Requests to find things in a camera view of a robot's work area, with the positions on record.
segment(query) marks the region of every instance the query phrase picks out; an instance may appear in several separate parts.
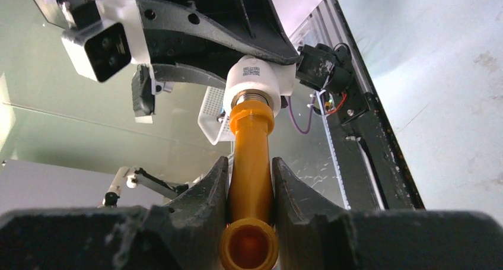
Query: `cable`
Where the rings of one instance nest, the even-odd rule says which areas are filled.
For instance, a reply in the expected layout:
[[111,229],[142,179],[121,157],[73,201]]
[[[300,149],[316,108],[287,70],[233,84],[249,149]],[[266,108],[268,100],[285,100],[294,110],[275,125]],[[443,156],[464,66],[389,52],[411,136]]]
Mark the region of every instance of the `cable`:
[[335,107],[335,109],[333,109],[332,111],[328,112],[328,115],[336,113],[338,110],[340,110],[340,108],[342,108],[342,105],[344,105],[344,102],[346,101],[347,98],[348,98],[348,94],[346,92],[342,92],[342,100],[337,105],[337,107]]
[[316,99],[316,96],[311,98],[311,107],[309,109],[309,120],[307,122],[307,129],[305,131],[303,131],[303,130],[301,130],[299,128],[299,126],[297,125],[297,122],[295,121],[294,111],[292,110],[292,100],[291,100],[291,97],[290,96],[286,97],[286,100],[288,102],[288,111],[289,111],[289,114],[290,114],[290,119],[292,120],[292,124],[294,125],[294,128],[299,133],[301,133],[303,135],[307,135],[309,133],[309,131],[311,130],[311,120],[313,118],[313,107],[314,107],[314,101],[315,101],[315,99]]

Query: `orange pipe fitting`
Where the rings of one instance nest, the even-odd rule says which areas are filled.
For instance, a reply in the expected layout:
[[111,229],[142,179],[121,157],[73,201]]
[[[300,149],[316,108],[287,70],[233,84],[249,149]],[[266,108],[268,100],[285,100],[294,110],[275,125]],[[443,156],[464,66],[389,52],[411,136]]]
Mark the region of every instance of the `orange pipe fitting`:
[[271,270],[279,242],[270,226],[274,202],[268,135],[274,128],[271,108],[247,100],[231,112],[235,134],[234,165],[227,207],[231,224],[220,241],[220,260],[226,270]]

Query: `camera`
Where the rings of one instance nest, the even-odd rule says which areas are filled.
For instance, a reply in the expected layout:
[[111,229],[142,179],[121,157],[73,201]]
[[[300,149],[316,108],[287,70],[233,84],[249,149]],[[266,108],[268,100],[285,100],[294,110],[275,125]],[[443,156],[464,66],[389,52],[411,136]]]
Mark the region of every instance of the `camera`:
[[112,20],[65,30],[61,39],[77,73],[94,81],[107,81],[131,62],[124,26]]

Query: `white wall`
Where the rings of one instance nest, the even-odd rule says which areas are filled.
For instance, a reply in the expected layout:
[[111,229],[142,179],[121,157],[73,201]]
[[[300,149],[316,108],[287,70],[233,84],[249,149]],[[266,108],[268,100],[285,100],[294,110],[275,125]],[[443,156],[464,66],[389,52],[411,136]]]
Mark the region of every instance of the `white wall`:
[[[0,173],[0,215],[13,209],[97,207],[112,174],[9,160]],[[144,186],[124,185],[117,205],[161,205],[163,196]]]
[[429,209],[503,223],[503,0],[339,0]]

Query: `white plastic mount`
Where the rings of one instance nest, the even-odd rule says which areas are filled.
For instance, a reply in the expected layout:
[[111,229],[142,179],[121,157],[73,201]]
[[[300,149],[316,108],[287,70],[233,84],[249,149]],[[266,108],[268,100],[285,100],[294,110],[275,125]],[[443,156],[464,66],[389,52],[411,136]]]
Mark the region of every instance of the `white plastic mount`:
[[150,63],[147,41],[143,33],[141,16],[135,0],[96,0],[100,17],[122,23],[129,51],[131,63]]
[[227,75],[224,93],[224,109],[230,115],[236,96],[247,90],[259,90],[267,94],[272,103],[274,117],[281,109],[281,97],[290,96],[295,84],[295,64],[278,65],[253,56],[243,56]]

